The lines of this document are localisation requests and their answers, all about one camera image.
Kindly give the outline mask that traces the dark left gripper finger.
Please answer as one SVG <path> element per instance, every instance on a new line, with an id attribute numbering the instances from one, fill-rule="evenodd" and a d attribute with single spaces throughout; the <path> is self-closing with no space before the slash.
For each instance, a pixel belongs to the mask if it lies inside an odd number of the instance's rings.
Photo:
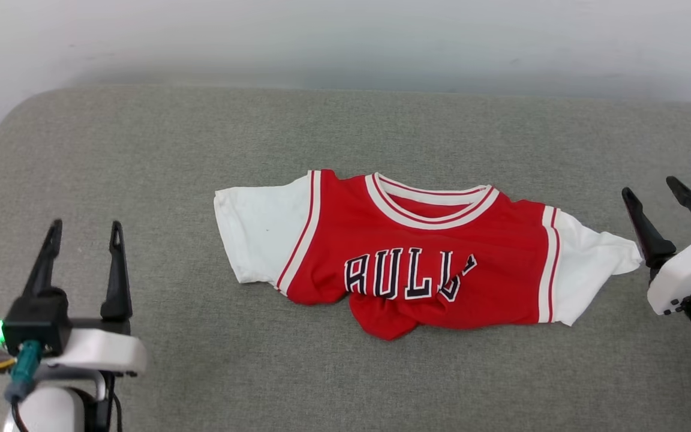
<path id="1" fill-rule="evenodd" d="M 38 257 L 31 269 L 30 276 L 22 292 L 25 298 L 57 298 L 63 297 L 61 288 L 52 284 L 52 274 L 55 260 L 61 249 L 61 233 L 63 223 L 54 220 L 46 233 L 46 238 L 40 248 Z"/>
<path id="2" fill-rule="evenodd" d="M 109 253 L 112 255 L 112 264 L 108 274 L 105 301 L 100 309 L 101 319 L 104 322 L 128 322 L 133 316 L 133 307 L 127 271 L 124 233 L 120 221 L 112 223 Z"/>

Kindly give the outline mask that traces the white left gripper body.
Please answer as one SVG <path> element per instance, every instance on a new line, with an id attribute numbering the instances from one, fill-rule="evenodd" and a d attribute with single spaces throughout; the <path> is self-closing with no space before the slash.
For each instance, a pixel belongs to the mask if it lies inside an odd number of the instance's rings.
<path id="1" fill-rule="evenodd" d="M 131 323 L 75 318 L 63 353 L 46 358 L 48 367 L 74 367 L 137 376 L 148 369 L 148 351 L 131 335 Z"/>

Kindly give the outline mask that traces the red and white basketball jersey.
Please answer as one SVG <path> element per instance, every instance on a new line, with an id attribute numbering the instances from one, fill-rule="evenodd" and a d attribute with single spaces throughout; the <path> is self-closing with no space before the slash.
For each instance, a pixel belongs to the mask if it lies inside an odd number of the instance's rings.
<path id="1" fill-rule="evenodd" d="M 386 341 L 419 325 L 570 326 L 610 277 L 642 262 L 633 241 L 490 184 L 434 191 L 310 170 L 219 190 L 214 208 L 238 282 L 302 305 L 348 298 L 363 331 Z"/>

